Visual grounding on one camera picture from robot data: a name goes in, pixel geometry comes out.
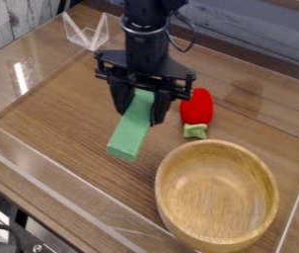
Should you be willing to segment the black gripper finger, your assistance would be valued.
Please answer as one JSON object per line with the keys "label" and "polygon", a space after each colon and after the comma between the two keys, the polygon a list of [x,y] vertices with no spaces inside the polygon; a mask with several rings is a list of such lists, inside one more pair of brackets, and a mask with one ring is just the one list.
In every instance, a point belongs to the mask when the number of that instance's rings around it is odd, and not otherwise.
{"label": "black gripper finger", "polygon": [[153,93],[153,102],[149,108],[149,125],[163,123],[165,113],[169,109],[171,94],[167,90],[159,90]]}
{"label": "black gripper finger", "polygon": [[109,90],[116,111],[121,115],[128,110],[135,98],[135,87],[127,82],[112,80]]}

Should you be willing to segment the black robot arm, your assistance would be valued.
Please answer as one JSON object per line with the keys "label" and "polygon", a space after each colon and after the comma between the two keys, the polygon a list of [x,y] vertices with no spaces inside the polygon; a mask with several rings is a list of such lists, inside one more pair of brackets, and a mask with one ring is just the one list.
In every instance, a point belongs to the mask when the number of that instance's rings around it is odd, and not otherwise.
{"label": "black robot arm", "polygon": [[124,49],[95,52],[95,76],[107,81],[113,105],[123,114],[135,92],[152,93],[149,123],[159,125],[173,100],[189,100],[195,72],[168,55],[175,46],[169,19],[180,17],[179,9],[188,0],[124,0],[120,27],[125,35]]}

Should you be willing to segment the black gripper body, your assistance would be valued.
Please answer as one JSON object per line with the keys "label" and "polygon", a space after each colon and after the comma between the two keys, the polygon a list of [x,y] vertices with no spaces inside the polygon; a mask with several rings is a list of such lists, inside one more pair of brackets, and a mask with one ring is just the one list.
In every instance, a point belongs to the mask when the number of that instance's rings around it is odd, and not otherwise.
{"label": "black gripper body", "polygon": [[196,75],[168,55],[168,22],[157,26],[139,26],[123,19],[120,25],[125,48],[95,52],[96,77],[108,82],[116,79],[151,92],[164,89],[173,99],[188,100]]}

